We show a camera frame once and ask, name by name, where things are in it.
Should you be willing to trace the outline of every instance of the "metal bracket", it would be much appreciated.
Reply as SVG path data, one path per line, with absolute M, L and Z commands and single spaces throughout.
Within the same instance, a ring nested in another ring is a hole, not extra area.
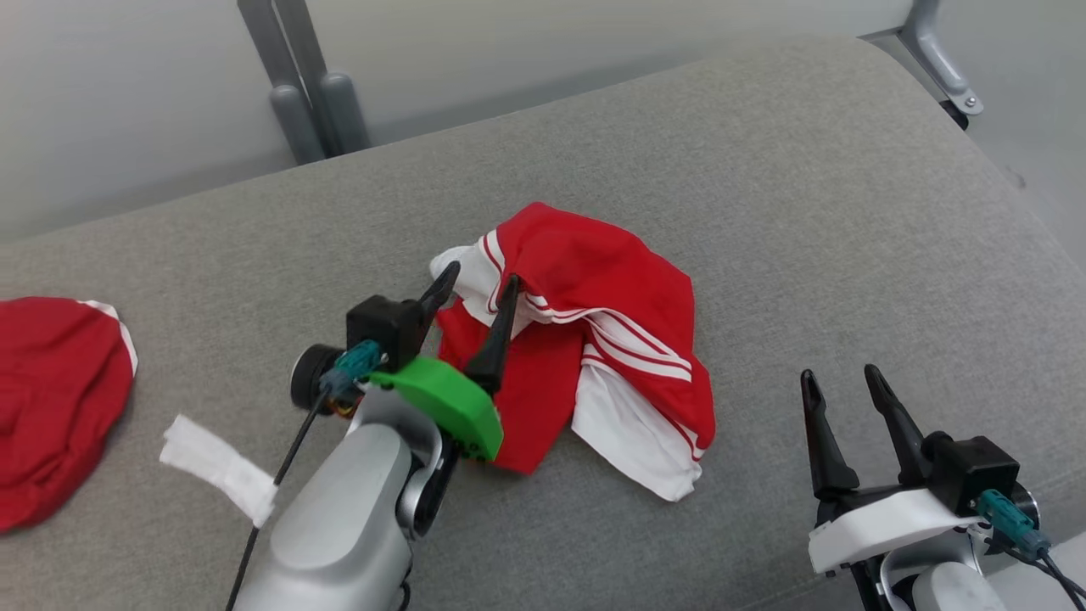
M 329 74 L 305 0 L 238 0 L 299 165 L 369 147 L 351 78 Z
M 441 456 L 444 440 L 441 431 L 430 417 L 404 400 L 400 393 L 379 387 L 366 393 L 354 412 L 346 434 L 352 435 L 367 424 L 383 424 L 394 429 L 424 464 L 407 479 L 396 504 L 396 521 L 400 526 L 411 539 L 418 539 L 426 535 L 415 530 L 415 515 L 422 499 L 422 491 L 434 472 L 443 467 Z
M 958 110 L 963 114 L 981 114 L 984 110 L 981 98 L 970 89 L 969 80 L 950 61 L 935 35 L 938 10 L 939 0 L 913 0 L 905 27 L 897 36 Z

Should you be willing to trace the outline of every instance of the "robotic arm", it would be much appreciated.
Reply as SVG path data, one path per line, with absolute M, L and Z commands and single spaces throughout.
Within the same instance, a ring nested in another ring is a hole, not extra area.
M 503 437 L 492 398 L 513 328 L 516 276 L 464 373 L 418 357 L 458 271 L 452 263 L 418 301 L 367 298 L 348 314 L 346 351 L 318 345 L 299 358 L 294 405 L 353 419 L 277 522 L 269 557 L 245 581 L 237 609 L 388 611 L 401 596 L 406 608 L 412 542 L 433 524 L 457 461 L 493 460 Z M 375 344 L 381 365 L 368 371 Z
M 866 611 L 1002 611 L 977 553 L 1006 552 L 1056 577 L 1082 609 L 1077 585 L 1050 564 L 1037 504 L 1018 483 L 1019 463 L 986 437 L 922 437 L 879 369 L 867 366 L 863 373 L 901 471 L 896 485 L 860 489 L 830 430 L 822 390 L 805 371 L 807 449 L 819 500 L 808 546 L 815 571 L 832 577 L 848 570 Z

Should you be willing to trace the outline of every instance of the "gray couch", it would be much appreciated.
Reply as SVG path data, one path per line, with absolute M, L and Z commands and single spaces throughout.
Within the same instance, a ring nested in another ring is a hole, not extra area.
M 274 470 L 303 417 L 298 354 L 533 200 L 626 227 L 693 278 L 718 437 L 677 505 L 569 433 L 531 478 L 463 466 L 412 609 L 856 608 L 807 560 L 805 368 L 866 484 L 897 473 L 873 362 L 925 433 L 1018 458 L 1050 534 L 1086 530 L 1086 278 L 893 60 L 804 39 L 0 249 L 0 297 L 112 303 L 140 358 L 98 470 L 0 538 L 0 607 L 220 608 L 249 525 L 157 463 L 162 432 L 184 412 Z M 285 498 L 344 428 L 318 421 Z

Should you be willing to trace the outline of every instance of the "gray metal leg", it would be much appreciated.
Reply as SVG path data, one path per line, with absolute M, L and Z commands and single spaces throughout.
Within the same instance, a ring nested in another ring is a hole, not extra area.
M 332 127 L 331 116 L 328 112 L 328 101 L 320 91 L 320 77 L 328 73 L 325 65 L 325 56 L 320 52 L 320 43 L 317 42 L 317 33 L 313 29 L 313 20 L 310 17 L 310 9 L 305 0 L 272 0 L 279 11 L 279 21 L 282 24 L 282 31 L 287 37 L 291 51 L 294 53 L 294 63 L 298 65 L 299 75 L 305 84 L 305 91 L 310 97 L 310 105 L 313 106 L 313 119 L 317 127 L 317 133 L 328 151 L 328 156 L 343 154 L 343 148 Z
M 293 85 L 280 85 L 272 89 L 268 100 L 279 119 L 279 127 L 287 136 L 290 151 L 294 153 L 294 161 L 304 165 L 325 158 L 305 96 Z
M 290 56 L 290 47 L 279 29 L 279 20 L 268 0 L 238 0 L 238 11 L 245 21 L 249 36 L 256 46 L 264 69 L 273 87 L 292 85 L 302 89 L 302 80 L 294 69 L 294 60 Z
M 324 93 L 328 115 L 331 117 L 332 128 L 336 130 L 343 153 L 368 149 L 369 136 L 362 124 L 358 98 L 354 93 L 351 77 L 334 72 L 326 74 L 320 77 L 320 91 Z
M 970 89 L 969 81 L 947 56 L 935 35 L 938 10 L 939 0 L 913 0 L 912 11 L 898 37 L 958 110 L 964 114 L 981 114 L 984 104 Z

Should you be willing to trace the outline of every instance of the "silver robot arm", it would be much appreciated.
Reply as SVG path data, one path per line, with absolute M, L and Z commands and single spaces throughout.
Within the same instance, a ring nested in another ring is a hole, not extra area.
M 456 461 L 451 449 L 399 393 L 372 390 L 346 437 L 276 523 L 268 558 L 247 577 L 235 608 L 392 609 L 411 569 L 412 540 L 429 526 L 418 518 L 437 512 L 425 507 L 433 502 L 427 485 L 447 480 Z
M 830 577 L 848 570 L 867 611 L 1003 611 L 977 555 L 1047 546 L 1037 506 L 1016 481 L 1019 463 L 985 437 L 923 437 L 879 369 L 867 366 L 864 378 L 901 467 L 896 485 L 860 488 L 830 430 L 822 390 L 809 370 L 801 375 L 820 501 L 812 568 Z

